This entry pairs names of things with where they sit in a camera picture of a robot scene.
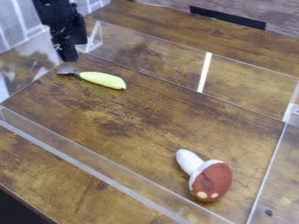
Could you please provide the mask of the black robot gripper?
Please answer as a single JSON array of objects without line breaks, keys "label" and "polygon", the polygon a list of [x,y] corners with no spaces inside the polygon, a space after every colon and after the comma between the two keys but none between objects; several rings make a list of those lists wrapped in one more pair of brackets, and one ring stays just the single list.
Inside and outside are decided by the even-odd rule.
[{"label": "black robot gripper", "polygon": [[51,42],[61,60],[76,61],[79,55],[75,44],[88,43],[85,21],[77,11],[77,4],[71,0],[32,0],[32,4],[41,23],[51,28]]}]

